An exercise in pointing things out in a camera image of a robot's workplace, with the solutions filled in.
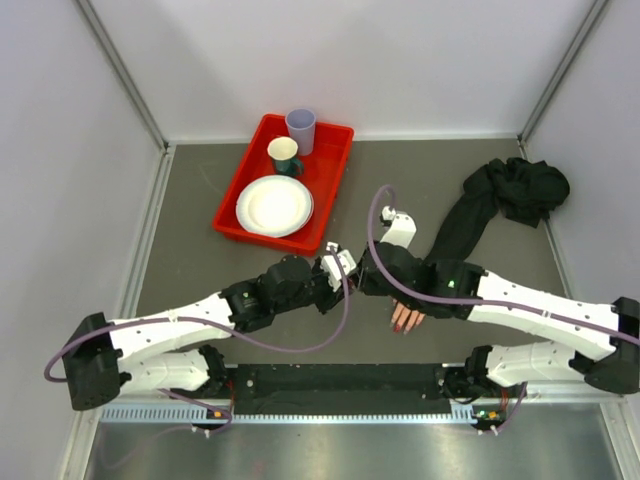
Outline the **mannequin hand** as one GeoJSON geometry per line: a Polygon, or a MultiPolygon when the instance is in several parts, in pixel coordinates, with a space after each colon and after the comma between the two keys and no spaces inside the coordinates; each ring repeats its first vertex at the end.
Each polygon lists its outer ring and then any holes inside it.
{"type": "Polygon", "coordinates": [[[411,310],[396,299],[393,300],[390,326],[394,333],[408,334],[419,327],[426,315],[417,310],[411,310]]]}

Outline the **green mug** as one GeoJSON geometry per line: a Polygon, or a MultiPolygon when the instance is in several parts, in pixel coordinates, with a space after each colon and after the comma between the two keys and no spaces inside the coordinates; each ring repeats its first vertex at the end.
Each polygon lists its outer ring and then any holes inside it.
{"type": "Polygon", "coordinates": [[[284,175],[289,177],[299,177],[304,174],[304,164],[295,155],[287,158],[280,158],[277,156],[270,156],[273,170],[278,175],[284,175]]]}

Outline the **lavender plastic cup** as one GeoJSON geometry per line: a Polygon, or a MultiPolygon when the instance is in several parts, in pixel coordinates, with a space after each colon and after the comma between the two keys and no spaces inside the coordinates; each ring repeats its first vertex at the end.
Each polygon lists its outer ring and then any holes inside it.
{"type": "Polygon", "coordinates": [[[289,136],[297,143],[298,153],[307,156],[314,148],[316,115],[313,111],[298,108],[285,115],[289,136]]]}

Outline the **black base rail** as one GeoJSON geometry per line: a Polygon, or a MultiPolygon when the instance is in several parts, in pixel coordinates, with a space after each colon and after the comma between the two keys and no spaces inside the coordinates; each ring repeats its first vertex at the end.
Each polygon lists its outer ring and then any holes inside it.
{"type": "Polygon", "coordinates": [[[436,414],[451,410],[436,364],[243,364],[230,370],[246,415],[436,414]]]}

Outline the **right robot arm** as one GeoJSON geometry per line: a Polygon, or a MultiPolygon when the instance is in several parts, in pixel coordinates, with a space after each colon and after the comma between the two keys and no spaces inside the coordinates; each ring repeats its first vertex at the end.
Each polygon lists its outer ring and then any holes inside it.
{"type": "Polygon", "coordinates": [[[426,263],[387,242],[370,242],[359,269],[360,288],[367,295],[390,295],[435,318],[499,325],[537,337],[527,345],[475,348],[465,362],[465,374],[478,395],[543,381],[583,381],[618,395],[639,390],[635,300],[572,300],[518,285],[464,261],[426,263]]]}

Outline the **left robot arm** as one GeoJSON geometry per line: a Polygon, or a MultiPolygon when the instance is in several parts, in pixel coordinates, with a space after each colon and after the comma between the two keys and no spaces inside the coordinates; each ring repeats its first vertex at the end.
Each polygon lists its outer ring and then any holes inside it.
{"type": "Polygon", "coordinates": [[[326,313],[348,293],[355,271],[348,251],[313,263],[288,255],[256,278],[183,307],[132,319],[88,315],[62,356],[71,406],[86,411],[159,389],[216,396],[227,374],[210,342],[266,328],[277,315],[308,306],[326,313]]]}

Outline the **white paper plate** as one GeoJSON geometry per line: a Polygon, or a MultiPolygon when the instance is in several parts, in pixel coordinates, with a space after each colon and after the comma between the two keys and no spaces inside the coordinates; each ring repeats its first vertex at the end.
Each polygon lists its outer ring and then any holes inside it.
{"type": "Polygon", "coordinates": [[[268,175],[246,186],[236,202],[240,226],[249,233],[283,238],[302,229],[314,211],[310,190],[300,181],[268,175]]]}

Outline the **red plastic tray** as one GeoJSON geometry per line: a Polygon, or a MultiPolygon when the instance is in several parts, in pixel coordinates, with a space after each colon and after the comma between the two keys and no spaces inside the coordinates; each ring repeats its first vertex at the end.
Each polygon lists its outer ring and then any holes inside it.
{"type": "Polygon", "coordinates": [[[314,211],[299,231],[284,238],[270,238],[246,231],[236,217],[236,202],[252,181],[273,172],[267,155],[268,143],[287,134],[285,117],[266,114],[260,120],[231,183],[212,221],[214,230],[225,237],[297,255],[313,256],[320,248],[334,200],[352,147],[354,130],[347,126],[318,122],[314,149],[302,159],[305,172],[301,183],[313,196],[314,211]]]}

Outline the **black sleeve cloth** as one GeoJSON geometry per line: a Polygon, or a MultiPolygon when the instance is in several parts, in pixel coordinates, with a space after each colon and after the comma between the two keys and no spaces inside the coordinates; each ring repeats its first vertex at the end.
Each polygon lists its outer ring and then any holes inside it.
{"type": "Polygon", "coordinates": [[[519,157],[491,160],[467,177],[462,189],[426,255],[427,262],[467,259],[498,213],[535,228],[570,194],[569,181],[559,169],[519,157]]]}

